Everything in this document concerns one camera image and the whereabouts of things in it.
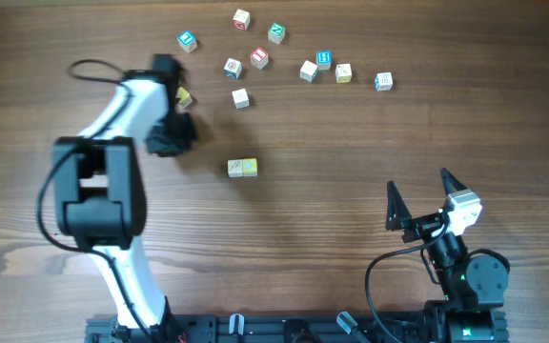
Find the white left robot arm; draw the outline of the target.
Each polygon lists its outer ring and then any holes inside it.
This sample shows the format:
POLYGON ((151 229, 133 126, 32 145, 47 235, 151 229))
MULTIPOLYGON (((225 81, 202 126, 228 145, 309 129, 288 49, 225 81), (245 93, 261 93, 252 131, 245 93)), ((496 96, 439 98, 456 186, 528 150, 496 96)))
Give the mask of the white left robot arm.
POLYGON ((141 144, 159 157, 191 149, 197 138, 193 120, 177 110, 182 72, 180 67, 124 71, 102 114, 78 135, 54 144, 45 184, 54 188, 57 227, 74 240, 72 252, 91 257, 117 309, 105 333, 89 322, 91 340, 185 337, 143 249, 147 198, 136 152, 141 144))

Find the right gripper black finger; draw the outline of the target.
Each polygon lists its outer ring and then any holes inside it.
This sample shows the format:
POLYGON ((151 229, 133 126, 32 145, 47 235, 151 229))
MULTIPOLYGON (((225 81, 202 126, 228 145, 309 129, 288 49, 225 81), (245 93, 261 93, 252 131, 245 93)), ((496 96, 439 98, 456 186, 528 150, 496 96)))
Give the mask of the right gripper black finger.
POLYGON ((446 195, 467 190, 467 187, 446 168, 441 169, 440 177, 446 195))
POLYGON ((387 224, 409 224, 412 215, 394 181, 387 183, 387 224))

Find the plain cream block with 9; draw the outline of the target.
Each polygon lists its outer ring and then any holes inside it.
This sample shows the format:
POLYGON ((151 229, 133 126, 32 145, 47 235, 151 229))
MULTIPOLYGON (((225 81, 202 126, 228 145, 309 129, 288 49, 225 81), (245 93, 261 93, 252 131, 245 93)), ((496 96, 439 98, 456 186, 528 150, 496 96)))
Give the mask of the plain cream block with 9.
POLYGON ((229 160, 227 165, 228 175, 231 178, 242 177, 244 175, 243 171, 243 160, 234 159, 229 160))

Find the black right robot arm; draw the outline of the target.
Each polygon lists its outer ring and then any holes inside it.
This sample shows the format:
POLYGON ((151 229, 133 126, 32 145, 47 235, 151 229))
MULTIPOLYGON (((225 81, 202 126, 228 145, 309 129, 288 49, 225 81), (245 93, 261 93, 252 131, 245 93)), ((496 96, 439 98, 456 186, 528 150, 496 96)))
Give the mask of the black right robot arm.
POLYGON ((394 182, 387 184, 386 228, 402 230, 405 243, 422 243, 423 264, 444 294, 408 320, 396 319, 390 331, 401 342, 508 342, 507 320, 500 309, 511 265, 498 252, 468 250, 462 234, 478 221, 481 199, 448 170, 440 176, 444 204, 421 217, 410 214, 394 182))

